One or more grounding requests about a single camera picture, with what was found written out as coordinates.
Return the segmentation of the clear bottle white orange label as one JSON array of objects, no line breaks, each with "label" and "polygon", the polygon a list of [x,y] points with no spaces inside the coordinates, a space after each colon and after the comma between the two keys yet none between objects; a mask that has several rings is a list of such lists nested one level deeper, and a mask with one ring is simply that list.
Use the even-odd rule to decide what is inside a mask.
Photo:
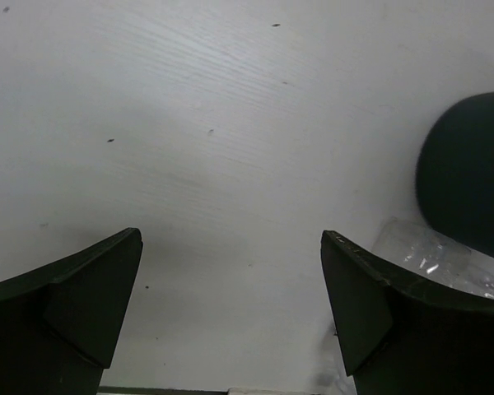
[{"label": "clear bottle white orange label", "polygon": [[470,249],[423,225],[397,218],[389,220],[371,252],[442,285],[462,290],[471,286]]}]

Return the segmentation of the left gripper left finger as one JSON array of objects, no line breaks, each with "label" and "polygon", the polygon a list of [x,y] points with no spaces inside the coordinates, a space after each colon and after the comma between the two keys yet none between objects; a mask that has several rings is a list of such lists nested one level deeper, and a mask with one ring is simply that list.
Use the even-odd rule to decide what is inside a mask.
[{"label": "left gripper left finger", "polygon": [[127,228],[0,282],[0,394],[95,394],[142,256]]}]

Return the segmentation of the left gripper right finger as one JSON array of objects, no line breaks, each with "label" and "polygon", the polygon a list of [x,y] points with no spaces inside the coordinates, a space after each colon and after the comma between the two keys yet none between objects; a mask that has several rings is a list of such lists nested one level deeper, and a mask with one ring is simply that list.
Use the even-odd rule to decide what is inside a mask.
[{"label": "left gripper right finger", "polygon": [[426,279],[332,230],[320,255],[358,393],[494,394],[494,299]]}]

